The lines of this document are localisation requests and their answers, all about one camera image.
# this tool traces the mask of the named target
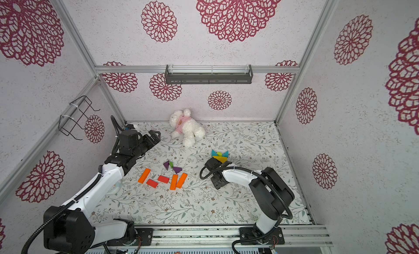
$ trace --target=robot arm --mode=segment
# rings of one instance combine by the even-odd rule
[[[95,206],[109,189],[129,172],[138,158],[160,142],[160,132],[150,130],[149,135],[142,136],[134,126],[128,126],[130,129],[120,134],[117,131],[117,149],[99,167],[97,175],[61,207],[52,206],[44,213],[45,248],[83,254],[91,246],[108,240],[120,239],[120,242],[127,244],[135,240],[132,221],[119,219],[94,226],[88,221]],[[24,246],[26,253],[29,245],[30,242],[27,242]]]
[[[204,169],[208,169],[210,173],[202,177]],[[205,179],[211,174],[213,174],[211,181],[216,189],[232,182],[250,188],[253,192],[262,210],[254,226],[254,236],[268,233],[282,217],[292,219],[288,206],[295,199],[294,193],[274,169],[267,167],[263,171],[251,171],[228,161],[221,163],[215,158],[210,158],[201,170],[200,177]]]

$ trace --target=red block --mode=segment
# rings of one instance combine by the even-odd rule
[[[167,183],[169,183],[170,178],[167,178],[165,176],[159,176],[159,178],[157,180],[167,184]]]
[[[154,180],[147,180],[147,185],[152,186],[153,188],[157,188],[158,183],[155,182]]]

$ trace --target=purple triangle block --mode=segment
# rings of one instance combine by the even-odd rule
[[[163,166],[166,168],[166,170],[168,170],[169,169],[169,161],[163,163]]]
[[[179,167],[173,167],[173,170],[175,171],[175,173],[177,174],[177,173],[179,173],[179,172],[181,172],[182,171],[182,168],[179,168]]]

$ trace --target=pink shirt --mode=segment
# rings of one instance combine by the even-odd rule
[[[182,134],[183,125],[191,120],[191,117],[180,116],[176,121],[176,131]]]

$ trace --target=red wire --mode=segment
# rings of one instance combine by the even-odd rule
[[[138,253],[139,248],[141,247],[141,242],[143,241],[143,239],[140,236],[138,236],[137,238],[138,238],[138,241],[139,241],[138,248],[137,248],[137,253]]]
[[[279,242],[280,242],[280,240],[275,236],[275,235],[273,235],[272,236],[272,239],[274,240],[274,245],[273,245],[273,247],[275,247],[275,245],[277,245]]]

